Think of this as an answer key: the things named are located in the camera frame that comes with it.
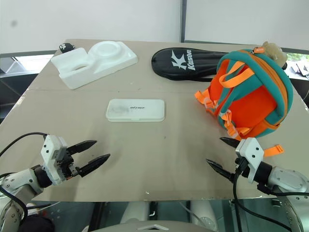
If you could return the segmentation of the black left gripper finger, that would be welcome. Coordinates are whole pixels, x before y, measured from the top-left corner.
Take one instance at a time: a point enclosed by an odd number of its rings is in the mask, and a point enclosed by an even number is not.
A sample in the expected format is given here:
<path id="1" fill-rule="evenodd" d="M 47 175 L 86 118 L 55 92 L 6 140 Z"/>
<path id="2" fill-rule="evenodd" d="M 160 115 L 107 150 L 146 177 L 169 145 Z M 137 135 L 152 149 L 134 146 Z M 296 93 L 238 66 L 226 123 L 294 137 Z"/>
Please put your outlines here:
<path id="1" fill-rule="evenodd" d="M 91 160 L 87 165 L 78 169 L 78 174 L 81 177 L 85 177 L 86 175 L 90 174 L 91 172 L 99 168 L 101 165 L 103 165 L 108 160 L 109 157 L 110 154 L 106 154 Z"/>
<path id="2" fill-rule="evenodd" d="M 86 140 L 82 141 L 80 143 L 77 143 L 75 145 L 72 145 L 68 147 L 68 153 L 70 155 L 76 154 L 76 153 L 81 153 L 87 149 L 89 149 L 91 146 L 93 146 L 97 140 Z"/>

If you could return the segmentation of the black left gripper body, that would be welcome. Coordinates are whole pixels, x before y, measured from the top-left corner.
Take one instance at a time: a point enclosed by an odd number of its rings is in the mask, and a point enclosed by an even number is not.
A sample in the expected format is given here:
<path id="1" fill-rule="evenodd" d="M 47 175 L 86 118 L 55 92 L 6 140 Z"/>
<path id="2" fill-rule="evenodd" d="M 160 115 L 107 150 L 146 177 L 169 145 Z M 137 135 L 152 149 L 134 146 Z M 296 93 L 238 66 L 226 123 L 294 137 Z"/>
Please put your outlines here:
<path id="1" fill-rule="evenodd" d="M 57 161 L 57 165 L 66 180 L 80 174 L 80 168 L 74 166 L 74 159 L 68 148 L 66 149 L 63 158 Z"/>

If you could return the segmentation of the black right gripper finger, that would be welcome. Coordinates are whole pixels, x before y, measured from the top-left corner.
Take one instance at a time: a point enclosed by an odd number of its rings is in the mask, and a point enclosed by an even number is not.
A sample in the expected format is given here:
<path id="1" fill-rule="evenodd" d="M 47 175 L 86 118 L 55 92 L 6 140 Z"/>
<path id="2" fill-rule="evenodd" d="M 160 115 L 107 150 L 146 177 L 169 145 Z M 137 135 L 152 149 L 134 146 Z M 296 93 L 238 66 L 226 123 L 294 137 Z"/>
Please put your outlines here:
<path id="1" fill-rule="evenodd" d="M 233 148 L 237 148 L 237 146 L 239 145 L 239 140 L 234 138 L 220 137 L 220 140 Z"/>
<path id="2" fill-rule="evenodd" d="M 206 159 L 206 162 L 210 165 L 211 168 L 213 168 L 218 174 L 223 176 L 224 178 L 228 179 L 230 182 L 234 181 L 234 174 L 225 170 L 220 164 L 210 160 Z"/>

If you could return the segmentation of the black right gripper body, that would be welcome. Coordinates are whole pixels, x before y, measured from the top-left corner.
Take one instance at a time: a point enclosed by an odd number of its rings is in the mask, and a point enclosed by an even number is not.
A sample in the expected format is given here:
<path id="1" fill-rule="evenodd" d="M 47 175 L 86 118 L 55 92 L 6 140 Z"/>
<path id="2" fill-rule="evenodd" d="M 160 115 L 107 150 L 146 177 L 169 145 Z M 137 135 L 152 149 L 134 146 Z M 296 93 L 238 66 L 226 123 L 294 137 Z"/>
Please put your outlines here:
<path id="1" fill-rule="evenodd" d="M 246 158 L 241 157 L 241 158 L 236 158 L 235 163 L 238 165 L 235 174 L 234 174 L 234 179 L 233 182 L 236 181 L 237 176 L 243 176 L 245 178 L 248 178 L 249 175 L 249 162 L 246 160 Z"/>

